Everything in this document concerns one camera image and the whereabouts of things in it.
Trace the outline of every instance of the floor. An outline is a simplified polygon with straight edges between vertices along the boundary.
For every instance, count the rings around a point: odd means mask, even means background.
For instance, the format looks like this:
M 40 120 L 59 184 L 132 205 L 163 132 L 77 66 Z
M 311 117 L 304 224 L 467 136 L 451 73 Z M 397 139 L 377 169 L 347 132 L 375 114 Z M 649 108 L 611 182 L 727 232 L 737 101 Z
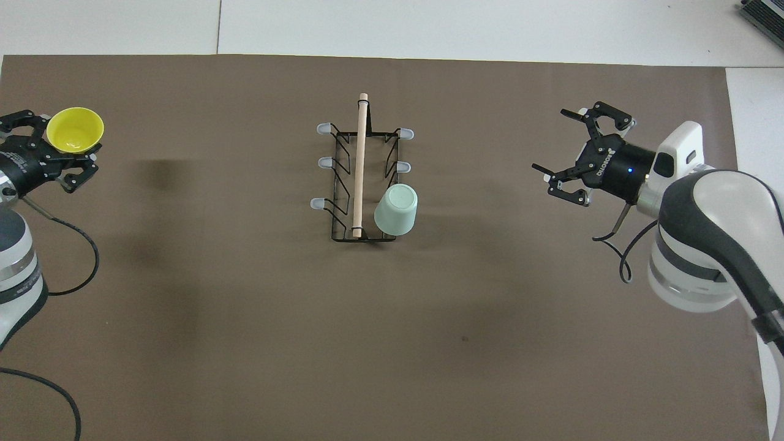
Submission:
M 11 54 L 261 53 L 727 68 L 738 165 L 784 194 L 784 49 L 731 0 L 3 2 Z M 779 380 L 760 350 L 771 427 Z

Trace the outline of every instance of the black wire rack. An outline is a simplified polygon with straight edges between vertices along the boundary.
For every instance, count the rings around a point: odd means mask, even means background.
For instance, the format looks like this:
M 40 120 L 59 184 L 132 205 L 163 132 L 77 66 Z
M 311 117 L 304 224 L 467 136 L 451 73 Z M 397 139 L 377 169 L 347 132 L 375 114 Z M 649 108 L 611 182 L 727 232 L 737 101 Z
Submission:
M 381 231 L 379 237 L 368 237 L 364 228 L 360 228 L 361 236 L 355 238 L 341 217 L 348 217 L 351 207 L 351 192 L 343 181 L 343 177 L 351 176 L 351 153 L 347 145 L 351 144 L 351 138 L 356 138 L 357 132 L 344 132 L 331 122 L 323 122 L 316 127 L 316 131 L 322 135 L 331 135 L 335 138 L 335 154 L 325 156 L 318 160 L 318 166 L 322 169 L 331 169 L 335 179 L 332 184 L 331 198 L 314 198 L 310 201 L 310 207 L 314 210 L 324 210 L 331 215 L 332 223 L 330 227 L 330 238 L 335 242 L 392 242 L 397 236 L 388 235 Z M 384 162 L 384 179 L 388 179 L 387 188 L 394 184 L 400 184 L 400 175 L 411 171 L 411 164 L 400 160 L 400 141 L 410 140 L 414 137 L 414 132 L 410 129 L 397 128 L 393 132 L 374 132 L 370 118 L 370 104 L 368 104 L 368 119 L 366 126 L 366 137 L 383 138 L 384 146 L 390 150 L 387 160 Z

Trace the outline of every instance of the yellow bowl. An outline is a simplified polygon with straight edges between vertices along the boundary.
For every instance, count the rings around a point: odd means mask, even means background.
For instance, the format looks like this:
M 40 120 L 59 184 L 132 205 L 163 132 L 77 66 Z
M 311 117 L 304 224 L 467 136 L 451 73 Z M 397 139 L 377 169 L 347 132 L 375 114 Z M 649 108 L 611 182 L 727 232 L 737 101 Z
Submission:
M 68 108 L 52 117 L 46 136 L 63 153 L 82 153 L 98 144 L 103 136 L 103 120 L 88 108 Z

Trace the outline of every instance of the wooden handle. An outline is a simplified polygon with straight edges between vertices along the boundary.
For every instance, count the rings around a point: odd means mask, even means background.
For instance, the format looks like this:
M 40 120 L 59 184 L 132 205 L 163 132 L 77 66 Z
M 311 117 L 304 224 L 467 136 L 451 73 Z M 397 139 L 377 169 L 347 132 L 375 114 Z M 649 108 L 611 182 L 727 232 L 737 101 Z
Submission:
M 368 94 L 359 94 L 359 116 L 357 120 L 357 159 L 354 161 L 354 225 L 362 226 L 362 184 L 365 179 L 365 138 L 368 136 Z M 362 230 L 352 229 L 355 238 L 362 237 Z

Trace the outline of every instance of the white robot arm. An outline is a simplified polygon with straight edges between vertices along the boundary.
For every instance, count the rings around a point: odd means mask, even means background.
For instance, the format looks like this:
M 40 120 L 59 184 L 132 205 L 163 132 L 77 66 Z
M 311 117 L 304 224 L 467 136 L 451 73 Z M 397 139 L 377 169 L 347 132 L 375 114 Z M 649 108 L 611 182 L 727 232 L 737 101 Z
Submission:
M 773 353 L 784 385 L 784 220 L 775 193 L 747 173 L 705 165 L 702 127 L 687 121 L 657 151 L 645 151 L 623 136 L 635 121 L 605 103 L 580 112 L 563 110 L 584 122 L 591 139 L 575 166 L 546 174 L 548 193 L 588 206 L 590 190 L 567 193 L 561 185 L 582 179 L 658 220 L 648 264 L 648 281 L 668 304 L 690 312 L 713 312 L 738 298 Z M 601 116 L 615 121 L 619 134 L 604 135 Z M 773 439 L 784 440 L 784 406 Z

